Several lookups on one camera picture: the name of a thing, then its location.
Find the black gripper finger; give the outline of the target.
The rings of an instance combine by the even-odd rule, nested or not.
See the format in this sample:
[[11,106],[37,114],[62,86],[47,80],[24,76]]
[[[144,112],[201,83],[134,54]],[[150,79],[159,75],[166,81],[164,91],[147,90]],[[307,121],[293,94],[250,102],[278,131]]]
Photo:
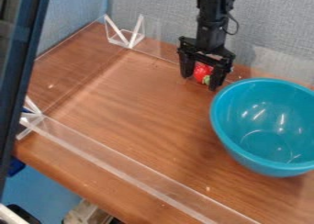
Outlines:
[[210,77],[209,89],[215,91],[219,86],[222,86],[227,74],[231,72],[230,63],[215,63],[213,64],[214,71]]
[[190,56],[180,52],[179,53],[179,63],[180,63],[180,74],[183,78],[188,78],[194,73],[195,61]]

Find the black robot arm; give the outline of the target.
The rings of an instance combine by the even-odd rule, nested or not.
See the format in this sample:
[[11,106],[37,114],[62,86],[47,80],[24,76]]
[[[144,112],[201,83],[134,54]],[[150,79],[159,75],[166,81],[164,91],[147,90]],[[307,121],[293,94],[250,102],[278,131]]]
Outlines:
[[231,72],[235,54],[225,47],[226,36],[230,35],[229,23],[235,0],[197,0],[199,14],[197,17],[197,38],[179,37],[180,74],[188,78],[195,70],[195,62],[214,68],[209,89],[215,91],[222,86]]

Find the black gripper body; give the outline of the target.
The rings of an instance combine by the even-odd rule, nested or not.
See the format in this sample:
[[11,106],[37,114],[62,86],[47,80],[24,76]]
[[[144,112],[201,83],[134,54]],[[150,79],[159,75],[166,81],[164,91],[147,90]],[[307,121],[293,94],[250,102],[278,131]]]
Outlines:
[[235,54],[229,51],[223,45],[219,45],[211,50],[205,50],[197,46],[197,40],[194,38],[187,38],[184,36],[179,38],[176,52],[178,55],[180,52],[186,53],[195,63],[201,62],[203,64],[210,64],[211,66],[215,63],[230,63],[233,66],[235,59]]

